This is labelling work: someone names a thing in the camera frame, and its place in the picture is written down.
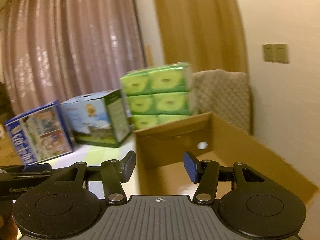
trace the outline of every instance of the blue printed box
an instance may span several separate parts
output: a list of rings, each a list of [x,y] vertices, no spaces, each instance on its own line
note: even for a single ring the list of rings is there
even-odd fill
[[[57,101],[17,115],[4,125],[26,165],[72,152],[72,142]]]

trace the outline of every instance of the stack of tissue packs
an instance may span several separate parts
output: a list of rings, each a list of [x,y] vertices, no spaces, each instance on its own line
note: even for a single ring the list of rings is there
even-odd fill
[[[130,72],[120,81],[137,129],[180,120],[196,112],[188,63]]]

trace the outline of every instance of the cardboard box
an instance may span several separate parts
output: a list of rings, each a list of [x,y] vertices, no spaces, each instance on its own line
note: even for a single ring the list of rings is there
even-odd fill
[[[17,115],[4,125],[24,164],[72,152],[72,143],[57,101]]]
[[[79,143],[119,147],[130,133],[120,90],[74,97],[60,106]]]
[[[22,161],[6,133],[5,138],[0,138],[0,166],[9,165],[22,165]]]
[[[181,187],[194,185],[182,162],[187,150],[199,160],[211,159],[220,166],[232,167],[235,162],[244,162],[296,194],[305,204],[318,191],[317,186],[276,153],[212,113],[134,134],[141,195],[175,195],[180,194]],[[201,142],[206,142],[207,148],[198,149]],[[219,182],[216,198],[230,190],[229,182]]]

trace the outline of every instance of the crosshair marking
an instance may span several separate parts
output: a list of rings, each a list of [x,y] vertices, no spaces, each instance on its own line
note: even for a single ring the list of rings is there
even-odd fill
[[[163,198],[157,198],[156,201],[157,201],[158,203],[162,203],[162,202],[165,201],[165,200],[164,200]]]

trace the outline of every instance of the white table surface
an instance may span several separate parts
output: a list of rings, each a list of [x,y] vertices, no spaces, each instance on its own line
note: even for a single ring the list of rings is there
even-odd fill
[[[68,167],[79,161],[86,162],[87,166],[98,166],[107,160],[121,160],[130,150],[135,150],[133,135],[129,136],[119,148],[77,145],[73,153],[43,163],[49,163],[53,169]],[[127,198],[131,195],[140,195],[137,167],[134,169],[129,182],[122,183],[122,187]],[[91,181],[89,190],[98,198],[104,199],[101,181]]]

